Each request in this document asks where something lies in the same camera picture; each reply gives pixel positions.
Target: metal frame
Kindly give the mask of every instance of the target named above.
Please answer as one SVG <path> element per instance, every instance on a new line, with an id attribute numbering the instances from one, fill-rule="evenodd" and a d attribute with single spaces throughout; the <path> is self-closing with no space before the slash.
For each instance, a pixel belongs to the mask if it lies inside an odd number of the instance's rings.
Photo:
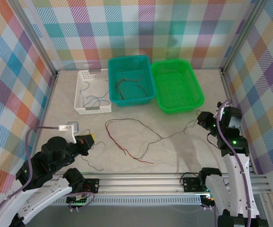
<path id="1" fill-rule="evenodd" d="M 253 6 L 253 10 L 250 13 L 249 18 L 245 22 L 245 26 L 242 28 L 240 35 L 232 47 L 231 52 L 228 55 L 228 58 L 223 66 L 223 71 L 227 72 L 227 70 L 230 68 L 232 65 L 233 61 L 235 60 L 237 53 L 239 52 L 242 44 L 246 40 L 248 34 L 250 33 L 254 23 L 256 22 L 258 16 L 260 15 L 261 11 L 263 10 L 267 0 L 257 0 L 255 2 L 255 5 Z"/>
<path id="2" fill-rule="evenodd" d="M 27 15 L 25 14 L 24 10 L 22 9 L 20 3 L 17 0 L 8 0 L 8 4 L 11 6 L 12 10 L 14 11 L 15 15 L 18 17 L 18 20 L 22 24 L 25 32 L 29 36 L 32 44 L 35 46 L 35 49 L 38 51 L 39 55 L 43 59 L 46 67 L 49 68 L 50 72 L 56 76 L 57 70 L 55 69 L 52 61 L 49 58 L 46 50 L 44 49 L 39 37 L 37 36 L 35 30 L 33 29 Z"/>
<path id="3" fill-rule="evenodd" d="M 58 80 L 58 77 L 57 77 L 57 74 L 56 74 L 55 77 L 53 78 L 52 83 L 51 83 L 50 93 L 49 93 L 49 96 L 48 96 L 48 99 L 47 99 L 47 102 L 46 102 L 46 107 L 44 108 L 44 114 L 43 114 L 43 118 L 41 119 L 40 126 L 44 125 L 45 118 L 47 116 L 49 106 L 50 106 L 50 103 L 51 103 L 51 99 L 53 97 L 53 94 L 54 94 L 54 91 L 55 91 L 55 88 L 56 88 L 57 80 Z M 37 144 L 38 144 L 38 138 L 41 136 L 41 133 L 42 133 L 42 129 L 40 129 L 39 132 L 36 134 L 35 144 L 32 147 L 31 156 L 33 156 L 33 154 L 35 152 L 35 148 L 37 147 Z"/>
<path id="4" fill-rule="evenodd" d="M 43 39 L 45 40 L 46 42 L 46 45 L 48 45 L 48 48 L 50 49 L 51 51 L 51 54 L 53 55 L 55 61 L 54 61 L 54 65 L 56 67 L 57 70 L 62 70 L 64 69 L 64 66 L 62 64 L 62 61 L 48 35 L 48 32 L 40 18 L 40 16 L 38 15 L 37 11 L 36 11 L 36 8 L 32 2 L 32 0 L 24 0 L 25 1 L 25 4 L 27 5 L 27 8 L 28 10 L 30 11 L 31 15 L 32 15 L 32 18 L 33 20 L 36 22 L 37 24 L 37 27 L 38 29 L 40 30 L 42 36 L 43 36 Z"/>
<path id="5" fill-rule="evenodd" d="M 102 196 L 170 196 L 170 195 L 209 195 L 209 192 L 184 192 L 179 180 L 183 173 L 82 173 L 85 178 L 98 178 L 98 195 Z M 53 175 L 53 179 L 42 187 L 42 190 L 54 184 L 63 172 Z M 228 174 L 222 175 L 225 183 L 229 182 Z M 271 192 L 265 175 L 251 175 L 254 194 Z"/>

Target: black wire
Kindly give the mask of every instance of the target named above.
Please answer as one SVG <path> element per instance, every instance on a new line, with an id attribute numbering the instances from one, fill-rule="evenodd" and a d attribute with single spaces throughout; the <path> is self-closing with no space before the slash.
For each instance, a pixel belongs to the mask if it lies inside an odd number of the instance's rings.
<path id="1" fill-rule="evenodd" d="M 107 124 L 108 124 L 109 122 L 112 122 L 112 121 L 122 121 L 122 120 L 133 120 L 133 121 L 137 121 L 137 122 L 141 123 L 143 126 L 145 126 L 146 128 L 150 129 L 152 132 L 154 132 L 156 135 L 158 135 L 158 136 L 162 139 L 162 137 L 161 137 L 157 132 L 155 132 L 152 128 L 150 128 L 149 126 L 143 124 L 141 121 L 136 120 L 136 119 L 134 119 L 134 118 L 110 119 L 110 120 L 106 121 L 105 126 L 107 126 Z"/>
<path id="2" fill-rule="evenodd" d="M 92 168 L 94 168 L 96 171 L 98 171 L 98 172 L 101 172 L 101 171 L 103 171 L 104 169 L 96 169 L 94 166 L 92 166 L 92 165 L 90 165 L 89 164 L 89 161 L 87 160 L 87 159 L 83 159 L 84 161 L 86 161 L 87 163 L 88 163 L 88 166 L 90 166 L 90 167 L 92 167 Z"/>
<path id="3" fill-rule="evenodd" d="M 210 135 L 211 135 L 211 133 L 208 133 L 208 135 L 207 135 L 207 141 L 208 141 L 208 143 L 212 144 L 214 147 L 216 147 L 217 149 L 219 149 L 219 147 L 217 147 L 214 143 L 212 143 L 212 142 L 209 141 L 208 137 Z"/>
<path id="4" fill-rule="evenodd" d="M 140 78 L 138 78 L 138 79 L 120 79 L 119 81 L 117 81 L 116 83 L 115 83 L 115 89 L 118 91 L 118 93 L 121 95 L 121 97 L 122 97 L 122 99 L 124 100 L 124 96 L 123 96 L 123 94 L 122 94 L 122 92 L 121 92 L 121 90 L 120 90 L 120 88 L 118 88 L 118 86 L 122 83 L 122 82 L 125 82 L 125 81 L 132 81 L 132 82 L 137 82 L 137 81 L 139 81 L 139 80 L 141 80 L 141 78 L 143 77 L 144 75 L 142 75 Z M 146 93 L 146 97 L 148 96 L 148 94 L 147 94 L 147 92 L 146 92 L 146 90 L 142 87 L 142 86 L 140 86 L 140 85 L 138 85 L 137 84 L 137 86 L 138 87 L 140 87 L 145 93 Z"/>
<path id="5" fill-rule="evenodd" d="M 185 128 L 184 128 L 184 130 L 182 130 L 182 131 L 178 131 L 178 132 L 172 134 L 171 136 L 160 137 L 159 140 L 157 140 L 157 141 L 155 141 L 155 142 L 150 142 L 150 143 L 148 143 L 148 144 L 147 144 L 147 149 L 146 149 L 145 152 L 142 154 L 142 156 L 138 157 L 138 159 L 140 159 L 140 158 L 142 158 L 142 157 L 145 156 L 145 154 L 148 152 L 149 146 L 150 146 L 151 144 L 157 143 L 157 142 L 159 142 L 159 141 L 161 141 L 161 140 L 163 140 L 163 139 L 168 139 L 168 138 L 170 138 L 170 137 L 172 137 L 172 136 L 175 136 L 176 134 L 179 134 L 179 133 L 182 133 L 182 132 L 186 135 L 185 130 L 186 130 L 187 128 L 189 128 L 189 127 L 188 127 L 188 124 L 192 123 L 193 121 L 194 121 L 194 124 L 193 124 L 193 126 L 191 126 L 190 128 L 194 128 L 197 119 L 194 119 L 194 120 L 190 121 L 189 123 L 187 123 L 186 126 L 185 126 Z"/>
<path id="6" fill-rule="evenodd" d="M 196 175 L 196 173 L 185 172 L 185 173 L 180 177 L 180 179 L 179 179 L 179 182 L 180 182 L 181 185 L 184 185 L 184 184 L 182 183 L 182 179 L 183 179 L 184 175 L 186 175 L 186 174 L 192 174 L 192 175 L 198 177 L 198 175 Z"/>

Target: plaid backdrop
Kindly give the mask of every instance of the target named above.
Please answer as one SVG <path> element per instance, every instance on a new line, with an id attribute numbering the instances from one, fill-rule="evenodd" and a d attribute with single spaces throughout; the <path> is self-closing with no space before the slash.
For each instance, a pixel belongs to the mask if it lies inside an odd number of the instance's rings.
<path id="1" fill-rule="evenodd" d="M 231 29 L 238 17 L 242 19 L 239 10 L 249 2 L 20 0 L 56 68 L 66 70 L 107 68 L 110 58 L 132 54 L 146 54 L 153 61 L 185 59 L 193 68 L 218 68 L 232 38 L 229 34 L 236 40 L 243 26 Z"/>
<path id="2" fill-rule="evenodd" d="M 25 134 L 43 117 L 52 79 L 18 18 L 0 0 L 0 201 L 26 159 Z"/>
<path id="3" fill-rule="evenodd" d="M 273 0 L 269 0 L 229 69 L 233 99 L 258 172 L 273 191 Z"/>

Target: cable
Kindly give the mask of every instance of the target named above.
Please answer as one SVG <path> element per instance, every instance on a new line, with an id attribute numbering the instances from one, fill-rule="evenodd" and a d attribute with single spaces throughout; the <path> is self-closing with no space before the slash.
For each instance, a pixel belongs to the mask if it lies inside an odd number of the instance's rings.
<path id="1" fill-rule="evenodd" d="M 99 102 L 99 104 L 98 104 L 98 106 L 100 105 L 100 102 L 107 102 L 107 103 L 109 103 L 109 105 L 111 104 L 109 101 L 107 101 L 107 100 L 97 100 L 95 103 L 97 103 L 97 102 Z"/>
<path id="2" fill-rule="evenodd" d="M 105 144 L 105 142 L 100 141 L 100 142 L 97 142 L 97 143 L 93 144 L 92 148 L 90 148 L 90 149 L 94 149 L 94 146 L 96 146 L 96 145 L 98 145 L 98 144 L 100 144 L 100 143 L 103 143 L 105 146 L 107 146 L 107 145 Z"/>
<path id="3" fill-rule="evenodd" d="M 248 211 L 248 219 L 247 219 L 247 227 L 250 227 L 251 226 L 251 200 L 250 200 L 250 192 L 249 192 L 249 188 L 248 188 L 248 182 L 247 182 L 247 177 L 246 177 L 246 173 L 245 173 L 245 170 L 244 170 L 244 167 L 240 161 L 240 158 L 238 157 L 236 151 L 234 150 L 234 148 L 231 146 L 231 144 L 226 140 L 225 136 L 223 135 L 222 131 L 221 131 L 221 128 L 220 128 L 220 118 L 221 118 L 221 110 L 227 105 L 227 104 L 230 104 L 231 103 L 231 100 L 226 100 L 218 109 L 217 111 L 217 118 L 216 118 L 216 126 L 217 126 L 217 130 L 220 134 L 220 137 L 222 138 L 222 140 L 226 143 L 226 145 L 229 147 L 229 149 L 233 152 L 237 162 L 238 162 L 238 165 L 239 165 L 239 168 L 240 168 L 240 171 L 241 171 L 241 174 L 242 174 L 242 178 L 243 178 L 243 181 L 244 181 L 244 186 L 245 186 L 245 191 L 246 191 L 246 198 L 247 198 L 247 211 Z"/>
<path id="4" fill-rule="evenodd" d="M 93 99 L 96 99 L 96 98 L 97 98 L 97 99 L 98 99 L 97 101 L 100 101 L 99 99 L 105 97 L 108 93 L 109 93 L 109 91 L 107 91 L 106 94 L 105 94 L 104 96 L 102 96 L 102 97 L 87 96 L 86 99 L 88 99 L 89 97 L 94 97 L 94 98 L 90 99 L 90 101 L 87 102 L 86 104 L 84 104 L 83 107 L 85 107 L 86 105 L 88 105 Z"/>
<path id="5" fill-rule="evenodd" d="M 79 93 L 81 94 L 81 96 L 83 98 L 83 107 L 85 107 L 85 105 L 84 105 L 85 100 L 84 100 L 84 96 L 82 94 L 82 91 L 85 91 L 85 90 L 87 90 L 90 87 L 90 83 L 89 82 L 84 81 L 84 83 L 88 83 L 88 87 L 79 91 Z"/>
<path id="6" fill-rule="evenodd" d="M 163 140 L 163 139 L 168 139 L 168 138 L 170 138 L 170 137 L 172 137 L 172 136 L 175 136 L 175 135 L 177 135 L 177 134 L 180 134 L 180 133 L 182 133 L 182 132 L 186 135 L 185 130 L 186 130 L 187 128 L 189 128 L 189 127 L 188 127 L 188 124 L 192 123 L 193 121 L 195 121 L 195 122 L 194 122 L 193 126 L 191 126 L 190 128 L 194 128 L 197 119 L 194 119 L 194 120 L 188 122 L 188 123 L 186 124 L 184 130 L 182 130 L 182 131 L 178 131 L 178 132 L 172 134 L 171 136 L 167 136 L 167 137 L 161 137 L 161 136 L 160 136 L 160 139 L 159 139 L 159 140 L 157 140 L 157 141 L 155 141 L 155 142 L 150 142 L 150 143 L 148 143 L 145 152 L 142 154 L 142 156 L 138 157 L 138 159 L 145 156 L 145 154 L 148 152 L 149 146 L 150 146 L 151 144 L 160 142 L 160 141 Z"/>
<path id="7" fill-rule="evenodd" d="M 137 81 L 141 80 L 141 78 L 142 78 L 143 76 L 144 76 L 144 75 L 142 75 L 140 78 L 134 79 L 134 80 L 133 80 L 133 79 L 125 79 L 125 78 L 123 78 L 123 79 L 120 79 L 119 81 L 116 82 L 116 84 L 115 84 L 115 89 L 116 89 L 116 90 L 118 91 L 118 93 L 121 95 L 122 100 L 124 100 L 125 98 L 123 97 L 123 94 L 122 94 L 121 89 L 119 88 L 119 85 L 120 85 L 121 83 L 123 83 L 124 81 L 137 82 Z M 140 85 L 138 85 L 138 84 L 137 84 L 136 86 L 140 87 L 140 88 L 146 93 L 146 96 L 145 96 L 145 97 L 148 96 L 146 90 L 145 90 L 142 86 L 140 86 Z"/>
<path id="8" fill-rule="evenodd" d="M 121 149 L 121 150 L 124 152 L 125 155 L 126 155 L 126 152 L 127 152 L 128 155 L 129 155 L 131 158 L 133 158 L 133 159 L 135 159 L 135 160 L 137 160 L 137 161 L 139 161 L 139 162 L 154 164 L 154 163 L 152 163 L 152 162 L 147 162 L 147 161 L 139 160 L 138 158 L 136 158 L 136 157 L 134 157 L 133 155 L 131 155 L 130 152 L 129 152 L 127 149 L 122 148 L 122 147 L 121 147 L 121 146 L 112 138 L 112 136 L 110 135 L 110 131 L 109 131 L 109 129 L 108 129 L 108 126 L 109 126 L 110 123 L 112 123 L 112 122 L 109 120 L 108 123 L 105 124 L 107 133 L 108 133 L 109 137 L 113 140 L 113 142 L 118 146 L 118 148 Z"/>
<path id="9" fill-rule="evenodd" d="M 216 147 L 217 149 L 219 149 L 219 147 L 217 147 L 214 143 L 212 143 L 211 141 L 209 141 L 208 137 L 211 135 L 211 133 L 208 133 L 207 135 L 207 141 L 208 143 L 212 144 L 214 147 Z"/>
<path id="10" fill-rule="evenodd" d="M 134 118 L 122 118 L 122 119 L 110 119 L 108 121 L 106 121 L 105 126 L 108 124 L 108 122 L 110 121 L 126 121 L 126 120 L 132 120 L 132 121 L 136 121 L 141 123 L 143 126 L 145 126 L 146 128 L 148 128 L 149 130 L 151 130 L 153 133 L 155 133 L 156 135 L 158 135 L 158 137 L 162 138 L 157 132 L 155 132 L 152 128 L 150 128 L 149 126 L 145 125 L 144 123 L 142 123 L 140 120 L 134 119 Z"/>
<path id="11" fill-rule="evenodd" d="M 32 180 L 32 174 L 33 174 L 33 170 L 32 170 L 32 164 L 31 164 L 31 152 L 30 152 L 30 149 L 29 149 L 29 143 L 28 143 L 28 137 L 29 137 L 29 134 L 32 130 L 35 130 L 35 129 L 58 129 L 58 127 L 48 127 L 48 126 L 38 126 L 38 127 L 34 127 L 34 128 L 31 128 L 27 131 L 26 133 L 26 136 L 25 136 L 25 149 L 26 149 L 26 155 L 27 155 L 27 161 L 28 161 L 28 168 L 29 168 L 29 178 L 28 180 L 26 181 L 26 183 L 19 189 L 17 189 L 14 193 L 12 193 L 11 195 L 7 196 L 7 198 L 5 200 L 3 200 L 1 203 L 0 203 L 0 208 L 4 205 L 4 203 L 7 201 L 7 200 L 10 200 L 13 196 L 17 195 L 19 192 L 23 191 L 24 188 L 26 188 L 28 186 L 28 184 L 31 182 Z"/>
<path id="12" fill-rule="evenodd" d="M 101 172 L 101 171 L 104 170 L 103 168 L 102 168 L 102 169 L 96 169 L 94 166 L 92 166 L 92 165 L 89 164 L 89 161 L 88 161 L 87 159 L 83 159 L 83 160 L 86 161 L 86 162 L 88 163 L 88 166 L 94 168 L 94 169 L 95 169 L 96 171 L 98 171 L 98 172 Z"/>
<path id="13" fill-rule="evenodd" d="M 77 195 L 83 195 L 83 194 L 85 194 L 85 195 L 87 195 L 87 194 L 92 195 L 93 198 L 88 203 L 86 203 L 85 205 L 83 205 L 82 207 L 76 208 L 77 212 L 79 210 L 81 210 L 81 209 L 84 209 L 86 206 L 89 206 L 94 201 L 95 194 L 93 192 L 78 192 L 78 193 L 70 193 L 70 194 L 66 195 L 66 196 L 77 196 Z M 69 208 L 70 208 L 71 211 L 73 211 L 73 208 L 71 207 L 71 204 L 72 204 L 72 202 L 69 203 Z"/>
<path id="14" fill-rule="evenodd" d="M 122 121 L 122 120 L 133 120 L 133 121 L 137 121 L 137 122 L 141 123 L 143 126 L 145 126 L 146 128 L 148 128 L 149 130 L 151 130 L 153 133 L 155 133 L 156 135 L 158 135 L 160 139 L 157 140 L 157 141 L 155 141 L 155 142 L 150 142 L 150 143 L 148 143 L 148 144 L 147 144 L 147 148 L 146 148 L 145 152 L 142 154 L 142 156 L 140 156 L 140 157 L 134 157 L 134 156 L 132 156 L 132 155 L 129 153 L 129 151 L 128 151 L 127 149 L 122 148 L 122 147 L 121 147 L 121 146 L 112 138 L 112 136 L 110 135 L 110 131 L 109 131 L 109 129 L 108 129 L 109 123 L 111 123 L 111 122 L 113 122 L 113 121 Z M 148 152 L 150 144 L 157 143 L 157 142 L 159 142 L 159 141 L 161 141 L 161 140 L 163 140 L 163 139 L 170 138 L 170 137 L 175 136 L 176 134 L 179 134 L 179 133 L 182 133 L 182 132 L 186 135 L 185 130 L 186 130 L 187 128 L 189 128 L 188 124 L 194 122 L 193 126 L 191 126 L 191 128 L 193 128 L 193 127 L 195 126 L 195 124 L 196 124 L 196 121 L 197 121 L 197 119 L 193 119 L 192 121 L 190 121 L 190 122 L 188 122 L 188 123 L 186 124 L 185 128 L 184 128 L 182 131 L 176 132 L 176 133 L 174 133 L 174 134 L 172 134 L 172 135 L 170 135 L 170 136 L 167 136 L 167 137 L 161 137 L 161 136 L 160 136 L 157 132 L 155 132 L 152 128 L 150 128 L 149 126 L 143 124 L 141 121 L 139 121 L 139 120 L 137 120 L 137 119 L 133 119 L 133 118 L 110 119 L 110 120 L 106 121 L 105 127 L 106 127 L 106 130 L 107 130 L 107 133 L 108 133 L 109 137 L 110 137 L 110 138 L 113 140 L 113 142 L 118 146 L 118 148 L 121 149 L 121 150 L 124 152 L 125 155 L 126 155 L 126 152 L 127 152 L 127 153 L 129 154 L 129 156 L 131 156 L 133 159 L 136 159 L 136 160 L 138 160 L 138 161 L 140 161 L 140 162 L 150 163 L 150 162 L 147 162 L 147 161 L 141 161 L 141 160 L 140 160 L 140 159 L 141 159 L 142 157 L 144 157 L 145 154 Z"/>
<path id="15" fill-rule="evenodd" d="M 193 174 L 194 176 L 198 177 L 198 175 L 196 175 L 196 173 L 185 172 L 185 173 L 180 177 L 180 179 L 179 179 L 179 182 L 180 182 L 180 184 L 181 184 L 182 186 L 184 185 L 184 184 L 182 183 L 182 179 L 183 179 L 184 175 L 186 175 L 186 174 Z"/>

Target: purple cable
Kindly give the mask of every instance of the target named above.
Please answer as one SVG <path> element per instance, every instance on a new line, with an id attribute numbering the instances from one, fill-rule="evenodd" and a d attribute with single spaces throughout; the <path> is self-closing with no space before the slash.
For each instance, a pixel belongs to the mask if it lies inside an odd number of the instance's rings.
<path id="1" fill-rule="evenodd" d="M 32 130 L 34 129 L 58 129 L 58 127 L 48 127 L 48 126 L 39 126 L 39 127 L 34 127 L 34 128 L 31 128 L 27 131 L 26 133 L 26 137 L 25 137 L 25 149 L 26 149 L 26 154 L 27 154 L 27 161 L 28 161 L 28 168 L 29 168 L 29 178 L 27 180 L 27 182 L 21 187 L 19 188 L 18 190 L 16 190 L 14 193 L 12 193 L 11 195 L 7 196 L 7 199 L 6 200 L 3 200 L 1 203 L 0 203 L 0 208 L 4 205 L 4 203 L 7 201 L 7 200 L 10 200 L 13 196 L 15 196 L 16 194 L 18 194 L 19 192 L 21 192 L 24 188 L 27 187 L 27 185 L 31 182 L 32 180 L 32 164 L 31 164 L 31 152 L 29 150 L 29 143 L 28 143 L 28 137 L 29 137 L 29 134 Z"/>
<path id="2" fill-rule="evenodd" d="M 222 140 L 226 143 L 226 145 L 230 148 L 230 150 L 233 152 L 238 165 L 240 167 L 240 171 L 242 173 L 242 178 L 244 180 L 244 184 L 245 184 L 245 191 L 246 191 L 246 198 L 247 198 L 247 205 L 248 205 L 248 222 L 247 222 L 247 227 L 251 226 L 251 200 L 250 200 L 250 193 L 249 193 L 249 188 L 248 188 L 248 182 L 247 182 L 247 178 L 246 178 L 246 174 L 245 174 L 245 170 L 244 167 L 241 164 L 240 158 L 238 157 L 236 151 L 234 150 L 234 148 L 231 146 L 231 144 L 229 144 L 229 142 L 226 140 L 225 136 L 222 134 L 222 131 L 220 129 L 220 117 L 221 117 L 221 109 L 223 109 L 225 107 L 226 104 L 230 104 L 231 100 L 226 100 L 218 109 L 217 112 L 217 118 L 216 118 L 216 125 L 217 125 L 217 130 L 220 134 L 220 137 L 222 138 Z"/>
<path id="3" fill-rule="evenodd" d="M 83 195 L 83 194 L 85 194 L 85 195 L 87 195 L 87 194 L 92 195 L 93 198 L 87 204 L 85 204 L 84 206 L 80 207 L 79 208 L 79 210 L 80 210 L 80 209 L 84 209 L 86 206 L 90 205 L 90 203 L 92 203 L 94 201 L 95 194 L 93 192 L 77 192 L 77 193 L 69 193 L 66 196 Z M 72 204 L 72 202 L 69 203 L 69 208 L 70 209 L 72 209 L 71 204 Z"/>

